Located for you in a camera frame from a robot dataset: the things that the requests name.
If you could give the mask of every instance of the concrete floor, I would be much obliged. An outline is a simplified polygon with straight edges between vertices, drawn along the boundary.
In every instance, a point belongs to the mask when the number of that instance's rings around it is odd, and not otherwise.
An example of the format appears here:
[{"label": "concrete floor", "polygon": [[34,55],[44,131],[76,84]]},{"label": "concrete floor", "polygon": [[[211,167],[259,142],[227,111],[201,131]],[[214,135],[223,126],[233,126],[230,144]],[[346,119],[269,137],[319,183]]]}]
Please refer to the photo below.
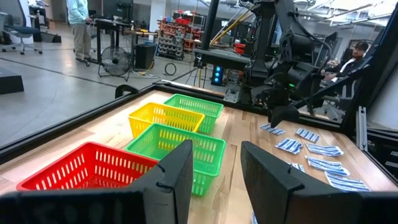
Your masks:
[{"label": "concrete floor", "polygon": [[[0,67],[21,75],[25,88],[22,93],[0,95],[0,147],[113,100],[118,85],[142,89],[157,80],[173,80],[193,69],[193,63],[189,63],[190,54],[186,54],[183,61],[155,57],[155,65],[148,73],[156,78],[138,78],[134,74],[128,82],[118,77],[101,78],[96,64],[86,67],[75,62],[71,28],[57,24],[50,33],[61,35],[62,43],[35,43],[42,47],[42,55],[33,50],[27,50],[25,55],[0,52]],[[121,36],[120,47],[129,51],[129,41],[128,36]],[[92,41],[92,46],[96,46],[96,40]],[[109,36],[102,35],[102,49],[108,46]],[[169,62],[177,67],[173,76],[164,75],[164,67]],[[193,76],[195,72],[187,84],[193,84]],[[185,83],[187,78],[185,75],[175,82]],[[205,82],[205,88],[226,91],[225,87],[210,85],[210,81]]]}]

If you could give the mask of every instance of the man in light blue shirt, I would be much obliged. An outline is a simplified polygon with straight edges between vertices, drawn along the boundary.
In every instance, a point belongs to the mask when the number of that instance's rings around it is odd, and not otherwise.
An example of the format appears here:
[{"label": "man in light blue shirt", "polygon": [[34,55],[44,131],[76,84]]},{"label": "man in light blue shirt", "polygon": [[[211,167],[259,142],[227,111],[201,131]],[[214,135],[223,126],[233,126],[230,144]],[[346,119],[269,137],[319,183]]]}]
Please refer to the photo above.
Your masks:
[{"label": "man in light blue shirt", "polygon": [[88,59],[91,49],[91,35],[87,31],[86,22],[91,22],[88,17],[87,0],[67,0],[68,20],[74,35],[76,61],[89,65]]}]

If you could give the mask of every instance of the khaki pants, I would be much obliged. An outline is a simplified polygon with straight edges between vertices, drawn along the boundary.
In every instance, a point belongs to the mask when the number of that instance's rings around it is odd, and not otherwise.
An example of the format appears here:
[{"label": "khaki pants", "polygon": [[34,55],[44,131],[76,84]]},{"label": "khaki pants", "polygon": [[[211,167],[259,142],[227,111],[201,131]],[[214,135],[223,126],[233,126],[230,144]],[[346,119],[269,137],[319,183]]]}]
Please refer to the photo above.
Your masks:
[{"label": "khaki pants", "polygon": [[75,36],[73,41],[75,43],[76,58],[90,57],[91,35],[87,31],[87,25],[72,24],[72,33]]}]

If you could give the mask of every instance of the wooden table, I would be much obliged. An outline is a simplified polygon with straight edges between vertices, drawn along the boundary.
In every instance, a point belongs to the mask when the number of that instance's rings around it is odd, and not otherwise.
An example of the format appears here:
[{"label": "wooden table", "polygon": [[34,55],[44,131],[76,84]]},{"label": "wooden table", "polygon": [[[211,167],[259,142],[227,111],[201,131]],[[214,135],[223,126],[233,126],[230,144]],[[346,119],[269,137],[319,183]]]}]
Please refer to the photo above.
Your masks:
[{"label": "wooden table", "polygon": [[[95,141],[111,147],[124,148],[131,140],[131,131],[127,116],[147,102],[162,103],[171,94],[152,91],[120,108],[103,115],[89,123],[45,143],[28,153],[0,166],[0,194],[15,190],[16,184],[37,172],[49,163],[87,141]],[[344,155],[329,161],[340,161],[351,172],[351,178],[363,180],[375,191],[396,191],[398,188],[344,135],[311,128],[290,122],[282,122],[279,128],[286,130],[281,136],[275,136],[259,128],[267,123],[267,117],[232,108],[224,108],[216,122],[212,136],[227,142],[220,176],[212,183],[204,197],[192,196],[189,223],[251,223],[251,204],[242,175],[240,151],[242,141],[251,141],[273,153],[285,162],[296,162],[304,166],[306,173],[326,182],[322,171],[312,169],[306,163],[306,148],[293,155],[274,147],[284,138],[297,139],[295,132],[305,128],[321,136],[319,145],[339,146]],[[326,159],[318,154],[313,157]]]}]

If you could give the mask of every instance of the green basket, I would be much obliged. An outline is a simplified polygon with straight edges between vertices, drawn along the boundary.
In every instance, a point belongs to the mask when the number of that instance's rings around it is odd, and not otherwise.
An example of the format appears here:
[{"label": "green basket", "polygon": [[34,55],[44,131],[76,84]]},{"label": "green basket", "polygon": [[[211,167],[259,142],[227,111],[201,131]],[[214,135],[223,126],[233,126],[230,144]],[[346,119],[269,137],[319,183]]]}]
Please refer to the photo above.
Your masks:
[{"label": "green basket", "polygon": [[126,151],[161,160],[186,139],[193,141],[192,193],[202,196],[220,174],[226,146],[224,140],[163,124],[152,124],[126,147]]},{"label": "green basket", "polygon": [[213,103],[180,94],[174,94],[174,96],[164,102],[164,104],[197,113],[203,113],[205,115],[205,119],[199,127],[199,132],[201,133],[211,133],[213,131],[216,120],[224,108],[224,105],[220,103]]}]

